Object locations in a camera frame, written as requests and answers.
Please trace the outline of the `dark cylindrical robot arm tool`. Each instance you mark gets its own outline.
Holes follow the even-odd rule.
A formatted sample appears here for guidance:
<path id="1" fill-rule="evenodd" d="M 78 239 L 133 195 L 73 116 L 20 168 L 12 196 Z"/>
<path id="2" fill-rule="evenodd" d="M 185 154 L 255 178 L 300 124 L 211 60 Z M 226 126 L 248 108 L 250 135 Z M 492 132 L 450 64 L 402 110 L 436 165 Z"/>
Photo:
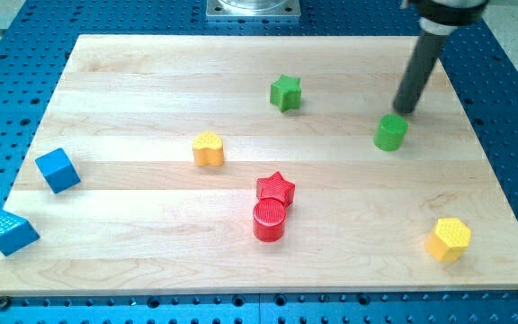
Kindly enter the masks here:
<path id="1" fill-rule="evenodd" d="M 421 33 L 393 99 L 399 114 L 414 112 L 449 36 L 459 27 L 479 21 L 489 0 L 403 0 L 401 8 L 414 5 Z"/>

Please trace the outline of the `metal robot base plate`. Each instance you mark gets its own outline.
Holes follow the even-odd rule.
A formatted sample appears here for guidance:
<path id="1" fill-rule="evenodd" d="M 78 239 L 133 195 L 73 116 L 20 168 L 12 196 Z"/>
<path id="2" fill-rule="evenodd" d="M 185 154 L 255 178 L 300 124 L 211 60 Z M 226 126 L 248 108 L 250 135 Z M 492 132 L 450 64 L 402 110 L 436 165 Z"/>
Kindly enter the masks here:
<path id="1" fill-rule="evenodd" d="M 300 0 L 207 0 L 208 19 L 299 18 Z"/>

